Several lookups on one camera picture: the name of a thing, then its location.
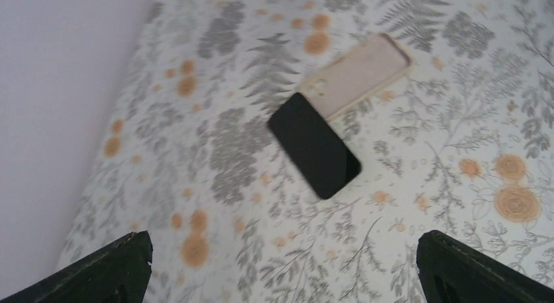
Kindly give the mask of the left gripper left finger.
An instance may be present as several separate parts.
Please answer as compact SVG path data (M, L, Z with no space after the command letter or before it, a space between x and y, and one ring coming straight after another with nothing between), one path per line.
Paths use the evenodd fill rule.
M142 302L152 259L149 233L130 232L1 302Z

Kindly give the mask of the beige phone case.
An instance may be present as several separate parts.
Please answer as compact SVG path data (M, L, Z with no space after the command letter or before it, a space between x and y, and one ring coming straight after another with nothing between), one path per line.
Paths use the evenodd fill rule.
M413 64L391 35L374 33L308 76L297 91L329 121L404 76Z

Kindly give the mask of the black smartphone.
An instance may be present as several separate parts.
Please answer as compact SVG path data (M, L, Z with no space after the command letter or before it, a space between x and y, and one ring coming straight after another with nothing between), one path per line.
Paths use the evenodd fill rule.
M290 96L267 126L319 199L332 198L360 175L360 160L303 94Z

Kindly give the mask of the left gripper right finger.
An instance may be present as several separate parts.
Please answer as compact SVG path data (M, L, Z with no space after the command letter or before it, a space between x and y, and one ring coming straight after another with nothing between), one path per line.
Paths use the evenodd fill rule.
M427 302L553 302L553 289L437 230L418 240Z

